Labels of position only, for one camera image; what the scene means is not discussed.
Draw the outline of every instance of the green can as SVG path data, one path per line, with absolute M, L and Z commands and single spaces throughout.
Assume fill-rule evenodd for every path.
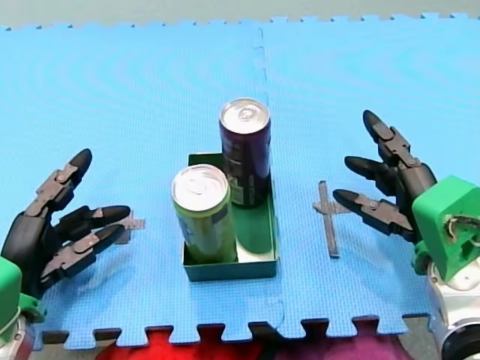
M 237 260 L 227 177 L 208 164 L 189 166 L 172 182 L 178 223 L 192 259 L 199 264 Z

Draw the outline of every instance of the green 3d-printed part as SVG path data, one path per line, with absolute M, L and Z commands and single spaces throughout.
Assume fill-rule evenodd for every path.
M 449 176 L 415 199 L 412 210 L 424 247 L 444 281 L 480 257 L 478 227 L 461 222 L 447 226 L 455 217 L 480 219 L 480 187 Z M 415 251 L 425 257 L 422 246 Z
M 27 316 L 28 321 L 32 323 L 42 323 L 45 320 L 47 311 L 36 298 L 29 295 L 20 294 L 19 306 L 22 314 Z
M 413 268 L 417 275 L 426 275 L 428 270 L 428 264 L 431 258 L 428 253 L 427 245 L 423 241 L 420 241 L 415 245 L 415 259 L 413 260 Z
M 22 272 L 0 256 L 0 344 L 11 339 L 19 315 Z

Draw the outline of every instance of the interlocking foam tile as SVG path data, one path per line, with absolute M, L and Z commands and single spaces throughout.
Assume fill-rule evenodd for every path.
M 380 333 L 402 332 L 401 317 L 428 312 L 413 247 L 354 214 L 336 215 L 340 259 L 329 259 L 322 220 L 311 208 L 317 183 L 380 198 L 350 172 L 346 155 L 378 159 L 363 127 L 369 109 L 397 127 L 438 178 L 479 183 L 480 21 L 438 19 L 278 22 L 263 26 L 277 214 L 282 234 L 278 331 L 304 334 L 302 320 L 330 320 L 331 336 L 354 335 L 353 317 L 379 317 Z
M 127 204 L 146 223 L 45 295 L 38 333 L 68 331 L 65 346 L 85 349 L 95 329 L 121 329 L 120 345 L 139 346 L 147 327 L 173 326 L 171 341 L 188 343 L 198 324 L 225 324 L 225 341 L 250 339 L 248 323 L 280 324 L 278 279 L 189 283 L 170 199 L 188 154 L 221 148 L 221 106 L 263 96 L 259 36 L 253 22 L 0 33 L 0 239 L 37 186 L 85 147 L 93 163 L 67 209 Z
M 428 312 L 411 245 L 336 215 L 340 259 L 331 260 L 311 204 L 322 179 L 330 191 L 380 196 L 343 166 L 345 155 L 376 155 L 362 128 L 365 108 L 398 126 L 438 177 L 478 182 L 465 150 L 480 127 L 480 22 L 333 20 L 0 31 L 8 49 L 0 239 L 52 169 L 86 146 L 94 161 L 68 209 L 124 203 L 146 221 L 128 245 L 45 295 L 49 316 L 38 332 L 67 331 L 65 346 L 85 349 L 96 329 L 121 329 L 119 345 L 139 346 L 148 327 L 172 326 L 170 340 L 188 343 L 199 340 L 197 325 L 222 323 L 225 341 L 241 341 L 251 337 L 248 323 L 297 338 L 302 320 L 328 319 L 329 335 L 348 336 L 354 317 L 379 317 L 379 332 L 395 333 L 405 330 L 403 315 Z M 278 274 L 189 283 L 170 182 L 188 153 L 220 148 L 219 109 L 240 96 L 271 107 Z

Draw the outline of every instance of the green box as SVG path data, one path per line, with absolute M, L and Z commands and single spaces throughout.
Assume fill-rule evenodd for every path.
M 223 170 L 222 154 L 191 154 L 188 166 L 210 164 Z M 183 248 L 183 266 L 190 281 L 272 278 L 277 274 L 277 218 L 272 186 L 267 200 L 257 208 L 232 206 L 238 262 L 196 264 Z

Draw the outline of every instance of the can lid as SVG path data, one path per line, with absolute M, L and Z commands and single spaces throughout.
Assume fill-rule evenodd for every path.
M 225 106 L 220 114 L 222 125 L 236 134 L 253 134 L 270 121 L 269 110 L 254 99 L 237 99 Z
M 183 169 L 172 183 L 173 200 L 191 212 L 213 209 L 225 199 L 227 192 L 227 177 L 217 167 L 208 164 Z

